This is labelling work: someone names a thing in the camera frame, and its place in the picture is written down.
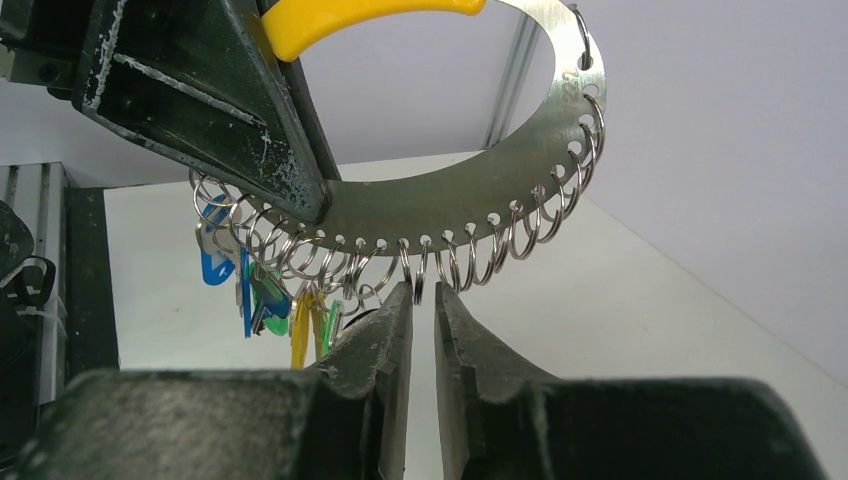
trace metal plate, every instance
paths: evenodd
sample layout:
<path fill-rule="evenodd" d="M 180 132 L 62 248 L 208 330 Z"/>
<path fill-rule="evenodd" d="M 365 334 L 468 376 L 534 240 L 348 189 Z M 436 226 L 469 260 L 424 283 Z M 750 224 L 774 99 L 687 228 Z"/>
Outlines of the metal plate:
<path fill-rule="evenodd" d="M 468 243 L 463 230 L 469 223 L 477 226 L 479 237 L 487 236 L 491 214 L 497 214 L 499 228 L 505 228 L 513 200 L 529 214 L 535 209 L 531 192 L 538 185 L 545 187 L 546 200 L 552 198 L 558 192 L 550 175 L 556 165 L 565 167 L 567 176 L 574 174 L 569 143 L 580 142 L 584 152 L 589 149 L 579 126 L 580 116 L 592 113 L 584 88 L 596 86 L 595 100 L 602 109 L 606 106 L 598 49 L 590 36 L 593 63 L 588 70 L 577 68 L 585 52 L 583 36 L 576 16 L 559 0 L 499 1 L 535 20 L 554 47 L 551 89 L 533 116 L 493 148 L 442 170 L 379 182 L 328 180 L 332 206 L 319 225 L 307 227 L 309 234 L 321 230 L 328 239 L 343 236 L 340 251 L 346 253 L 356 251 L 358 239 L 369 250 L 385 240 L 387 248 L 380 255 L 397 255 L 400 239 L 409 242 L 411 254 L 421 253 L 420 239 L 426 235 L 433 242 L 429 250 L 439 251 L 446 248 L 441 240 L 445 231 L 453 232 L 457 245 Z M 291 233 L 297 224 L 290 219 L 286 229 Z"/>

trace white table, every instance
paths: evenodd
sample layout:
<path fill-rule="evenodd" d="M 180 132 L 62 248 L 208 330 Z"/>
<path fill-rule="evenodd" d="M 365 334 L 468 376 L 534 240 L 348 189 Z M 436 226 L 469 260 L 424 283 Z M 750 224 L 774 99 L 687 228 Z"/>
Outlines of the white table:
<path fill-rule="evenodd" d="M 411 175 L 469 154 L 345 165 L 350 180 Z M 599 175 L 597 181 L 603 181 Z M 288 339 L 245 340 L 233 284 L 207 287 L 186 183 L 105 192 L 123 369 L 276 369 Z M 433 349 L 435 264 L 415 310 L 406 478 L 441 478 Z M 848 389 L 585 198 L 553 242 L 463 294 L 519 353 L 566 378 L 744 376 L 790 405 L 831 478 L 848 478 Z"/>

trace large metal key ring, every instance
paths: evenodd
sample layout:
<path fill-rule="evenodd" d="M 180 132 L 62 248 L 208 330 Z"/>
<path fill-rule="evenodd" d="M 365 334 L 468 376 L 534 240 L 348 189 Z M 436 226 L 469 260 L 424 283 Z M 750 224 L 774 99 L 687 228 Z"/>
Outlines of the large metal key ring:
<path fill-rule="evenodd" d="M 587 138 L 587 131 L 601 139 L 602 148 L 603 123 L 597 117 L 606 106 L 606 83 L 601 56 L 582 18 L 559 0 L 498 1 L 535 20 L 550 38 L 556 58 L 548 95 L 524 125 L 489 150 L 435 172 L 375 182 L 328 180 L 332 205 L 318 225 L 299 226 L 299 219 L 277 209 L 270 210 L 274 218 L 266 215 L 267 220 L 278 224 L 288 219 L 283 229 L 290 234 L 301 228 L 308 237 L 343 238 L 339 251 L 347 254 L 367 245 L 379 247 L 379 256 L 397 256 L 401 239 L 408 243 L 408 254 L 420 254 L 425 236 L 432 239 L 428 250 L 440 251 L 447 248 L 437 241 L 445 232 L 455 246 L 462 246 L 470 241 L 463 235 L 469 224 L 484 231 L 490 218 L 499 218 L 496 228 L 501 231 L 557 195 L 561 185 L 551 171 L 559 169 L 559 177 L 569 178 L 577 170 L 570 144 L 580 144 L 571 149 L 579 150 L 580 162 L 593 150 L 599 156 L 598 142 Z M 597 93 L 589 93 L 591 86 Z M 583 115 L 596 119 L 588 129 L 581 126 Z M 257 210 L 264 210 L 261 202 L 254 202 Z M 514 205 L 524 208 L 516 213 Z"/>

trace curved metal plate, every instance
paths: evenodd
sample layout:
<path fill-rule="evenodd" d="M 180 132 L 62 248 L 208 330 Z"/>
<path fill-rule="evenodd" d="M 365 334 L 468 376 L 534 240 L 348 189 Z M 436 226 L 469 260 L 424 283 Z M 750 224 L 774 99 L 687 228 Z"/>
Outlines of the curved metal plate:
<path fill-rule="evenodd" d="M 589 85 L 598 89 L 595 100 L 606 106 L 606 85 L 601 56 L 589 37 L 592 65 L 577 68 L 585 52 L 583 36 L 572 11 L 559 0 L 499 0 L 533 18 L 553 44 L 556 69 L 548 96 L 533 116 L 512 135 L 491 149 L 464 162 L 415 177 L 378 181 L 344 182 L 328 180 L 332 206 L 319 225 L 307 227 L 309 234 L 321 230 L 328 239 L 345 238 L 340 251 L 356 251 L 357 239 L 370 250 L 379 240 L 388 247 L 380 255 L 397 255 L 398 240 L 409 242 L 410 254 L 421 253 L 420 239 L 432 239 L 429 251 L 446 248 L 441 236 L 453 232 L 457 245 L 468 243 L 465 226 L 477 226 L 478 236 L 489 233 L 486 223 L 497 214 L 505 228 L 510 219 L 510 202 L 517 200 L 534 210 L 532 190 L 545 187 L 545 200 L 558 192 L 551 177 L 556 165 L 565 167 L 566 175 L 576 167 L 568 154 L 570 142 L 580 142 L 587 151 L 579 118 L 591 114 L 590 103 L 582 92 Z M 297 229 L 290 220 L 286 230 Z"/>

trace yellow handle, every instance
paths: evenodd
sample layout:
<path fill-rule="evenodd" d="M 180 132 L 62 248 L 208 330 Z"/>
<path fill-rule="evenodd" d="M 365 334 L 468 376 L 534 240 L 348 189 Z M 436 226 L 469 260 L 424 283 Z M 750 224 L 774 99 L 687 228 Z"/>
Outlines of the yellow handle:
<path fill-rule="evenodd" d="M 318 40 L 365 20 L 422 10 L 476 15 L 485 3 L 486 0 L 280 0 L 262 16 L 262 24 L 274 55 L 291 62 Z"/>

